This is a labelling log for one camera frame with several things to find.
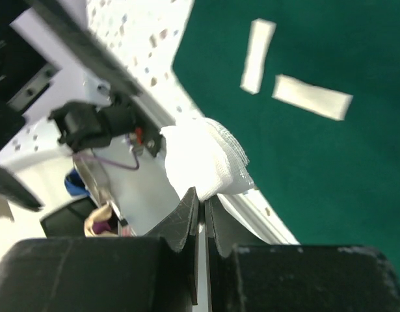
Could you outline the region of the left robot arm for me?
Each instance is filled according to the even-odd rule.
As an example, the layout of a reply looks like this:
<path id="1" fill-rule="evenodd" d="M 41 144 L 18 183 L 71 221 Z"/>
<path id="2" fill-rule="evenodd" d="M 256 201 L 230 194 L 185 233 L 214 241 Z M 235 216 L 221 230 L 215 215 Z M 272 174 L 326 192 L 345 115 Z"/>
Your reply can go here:
<path id="1" fill-rule="evenodd" d="M 14 171 L 134 132 L 140 88 L 82 28 L 84 3 L 0 1 L 0 197 L 39 211 Z"/>

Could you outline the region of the white gauze pad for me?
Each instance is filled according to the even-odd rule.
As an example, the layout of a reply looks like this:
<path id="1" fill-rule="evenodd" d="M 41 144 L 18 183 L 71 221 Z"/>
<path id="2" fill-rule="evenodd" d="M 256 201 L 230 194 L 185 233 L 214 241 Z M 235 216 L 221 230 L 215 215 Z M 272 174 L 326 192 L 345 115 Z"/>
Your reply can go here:
<path id="1" fill-rule="evenodd" d="M 182 198 L 194 187 L 202 202 L 216 194 L 236 195 L 255 187 L 249 159 L 237 139 L 221 123 L 206 117 L 179 120 L 162 127 L 165 172 Z"/>

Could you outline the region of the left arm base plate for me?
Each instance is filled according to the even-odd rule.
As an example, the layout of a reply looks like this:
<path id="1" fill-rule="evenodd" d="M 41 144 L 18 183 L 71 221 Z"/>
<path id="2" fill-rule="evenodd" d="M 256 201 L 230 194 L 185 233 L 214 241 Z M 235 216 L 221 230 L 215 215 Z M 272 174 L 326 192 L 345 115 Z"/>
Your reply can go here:
<path id="1" fill-rule="evenodd" d="M 148 150 L 156 157 L 161 149 L 159 128 L 139 107 L 135 98 L 113 94 L 113 102 L 103 106 L 82 101 L 69 101 L 51 111 L 48 117 L 60 131 L 58 142 L 74 152 L 106 148 L 116 137 Z"/>

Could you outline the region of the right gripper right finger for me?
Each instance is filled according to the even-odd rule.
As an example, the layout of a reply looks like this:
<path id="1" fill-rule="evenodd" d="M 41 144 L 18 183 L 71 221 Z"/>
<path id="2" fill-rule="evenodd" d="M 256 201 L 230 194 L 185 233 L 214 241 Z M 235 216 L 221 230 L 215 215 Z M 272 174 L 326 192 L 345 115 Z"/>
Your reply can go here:
<path id="1" fill-rule="evenodd" d="M 368 246 L 267 244 L 204 205 L 210 311 L 400 311 L 400 282 Z"/>

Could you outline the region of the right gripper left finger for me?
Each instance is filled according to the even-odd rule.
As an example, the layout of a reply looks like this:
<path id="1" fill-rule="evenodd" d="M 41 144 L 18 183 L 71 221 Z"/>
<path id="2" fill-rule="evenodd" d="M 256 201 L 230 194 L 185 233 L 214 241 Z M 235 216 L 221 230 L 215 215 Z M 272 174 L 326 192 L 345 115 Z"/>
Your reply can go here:
<path id="1" fill-rule="evenodd" d="M 191 311 L 197 304 L 199 201 L 140 237 L 16 243 L 0 262 L 0 311 Z"/>

